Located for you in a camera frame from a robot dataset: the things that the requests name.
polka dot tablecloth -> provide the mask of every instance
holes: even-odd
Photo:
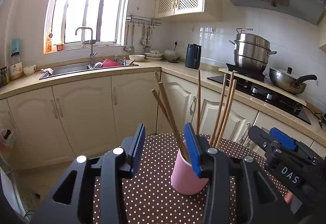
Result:
[[[260,166],[264,158],[237,144],[222,139],[221,150],[235,158],[250,155]],[[123,195],[128,223],[131,224],[200,224],[207,186],[198,194],[182,195],[171,187],[170,177],[178,145],[173,134],[159,134],[145,139],[139,170],[131,180],[123,179]],[[288,190],[267,173],[283,196]],[[93,224],[100,224],[100,177],[95,181]],[[230,224],[236,223],[234,178],[230,177]]]

chopsticks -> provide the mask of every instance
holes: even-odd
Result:
[[[222,112],[222,106],[223,106],[223,100],[224,100],[224,94],[225,94],[225,87],[226,87],[226,74],[224,74],[224,80],[223,80],[223,88],[222,88],[222,94],[221,94],[221,100],[220,100],[220,105],[218,107],[218,112],[217,112],[217,117],[216,117],[216,122],[215,122],[215,127],[214,127],[214,131],[213,134],[211,135],[211,139],[209,140],[209,145],[213,146],[213,142],[215,139],[215,134],[217,131],[217,127],[218,127],[218,122],[220,121],[220,117],[221,117],[221,112]]]
[[[199,127],[200,127],[200,96],[201,96],[201,84],[200,84],[200,70],[198,70],[198,94],[197,94],[197,130],[196,135],[199,135]]]
[[[161,108],[163,114],[167,118],[167,120],[168,120],[168,122],[169,122],[169,124],[170,124],[170,126],[171,126],[171,128],[173,130],[173,134],[175,136],[175,139],[177,140],[177,144],[179,146],[180,153],[181,153],[182,157],[187,162],[190,162],[188,151],[187,151],[186,146],[185,146],[185,144],[183,143],[183,141],[182,141],[182,139],[180,137],[180,133],[179,133],[177,124],[175,122],[173,112],[172,112],[172,109],[171,109],[171,105],[170,105],[169,99],[167,97],[164,85],[160,81],[160,79],[158,78],[158,73],[157,72],[155,73],[155,78],[156,78],[156,81],[157,81],[157,83],[159,85],[159,90],[161,92],[163,102],[159,98],[159,95],[157,94],[156,90],[152,90],[152,93],[153,93],[155,99],[157,100],[157,102],[159,104],[159,107]]]
[[[235,86],[237,85],[237,81],[234,80],[233,83],[232,83],[232,88],[230,89],[229,88],[229,92],[228,92],[228,95],[230,94],[230,97],[229,97],[229,101],[227,102],[227,106],[226,106],[226,110],[224,111],[224,119],[222,119],[223,121],[223,124],[221,125],[221,132],[220,134],[218,135],[217,137],[217,142],[216,142],[216,145],[215,145],[215,148],[218,148],[219,149],[219,145],[221,143],[221,140],[222,140],[222,137],[223,137],[223,134],[224,134],[224,130],[226,128],[226,124],[228,122],[228,119],[229,119],[229,115],[230,115],[230,111],[231,111],[231,106],[232,106],[232,101],[233,101],[233,97],[234,97],[234,93],[235,93]]]
[[[218,128],[216,137],[214,138],[214,142],[213,142],[213,145],[212,145],[213,147],[216,146],[217,141],[218,141],[218,138],[221,135],[222,125],[223,125],[223,122],[224,122],[224,119],[225,119],[225,116],[226,116],[226,111],[227,111],[227,108],[228,108],[228,105],[229,105],[230,96],[231,96],[231,90],[232,90],[232,85],[233,85],[233,78],[234,78],[234,73],[232,72],[231,73],[231,78],[230,78],[228,96],[226,98],[226,103],[225,103],[225,108],[224,108],[224,113],[223,113],[223,116],[222,116],[222,120],[221,120],[220,126]]]

cutting board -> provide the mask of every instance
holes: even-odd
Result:
[[[231,73],[232,73],[232,72],[229,71],[228,69],[222,69],[222,68],[219,68],[218,70],[219,70],[219,71],[222,71],[222,72],[224,72],[224,73],[228,73],[228,74],[231,74]],[[307,103],[306,103],[303,99],[301,99],[301,98],[299,98],[299,97],[297,97],[297,96],[295,96],[295,95],[293,95],[293,94],[290,94],[290,93],[284,91],[284,90],[281,89],[281,88],[278,88],[277,86],[275,86],[275,85],[274,85],[270,80],[268,80],[268,79],[266,79],[265,82],[261,82],[261,81],[255,80],[255,79],[253,79],[253,78],[250,78],[250,77],[247,77],[247,76],[241,75],[241,74],[239,74],[239,73],[237,73],[237,72],[234,73],[234,76],[239,77],[239,78],[242,78],[242,79],[245,79],[245,80],[247,80],[247,81],[251,81],[251,82],[253,82],[253,83],[255,83],[255,84],[258,84],[258,85],[260,85],[260,86],[263,86],[263,87],[265,87],[265,88],[267,88],[267,89],[271,89],[271,90],[273,90],[273,91],[275,91],[275,92],[277,92],[277,93],[279,93],[279,94],[282,94],[282,95],[284,95],[284,96],[286,96],[286,97],[288,97],[288,98],[290,98],[290,99],[292,99],[292,100],[294,100],[294,101],[296,101],[296,102],[298,102],[298,103],[300,103],[300,104],[302,104],[302,105],[304,105],[304,106],[307,105]]]

kettle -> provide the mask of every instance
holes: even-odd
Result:
[[[199,69],[202,46],[197,44],[188,44],[185,57],[185,66],[187,68]]]

sink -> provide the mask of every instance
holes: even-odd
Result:
[[[120,66],[116,67],[109,67],[109,68],[123,68],[123,67],[134,67],[138,66],[137,64],[130,65],[129,61],[126,61],[126,64],[123,64],[122,59],[118,59],[115,62],[119,63]],[[86,63],[78,63],[78,64],[71,64],[71,65],[66,65],[66,66],[60,66],[60,67],[55,67],[53,69],[53,75],[50,75],[48,72],[44,73],[40,80],[46,79],[46,78],[51,78],[54,76],[61,76],[69,73],[74,73],[74,72],[82,72],[82,71],[90,71],[90,70],[99,70],[103,68],[92,68],[92,66],[89,64],[89,62]]]

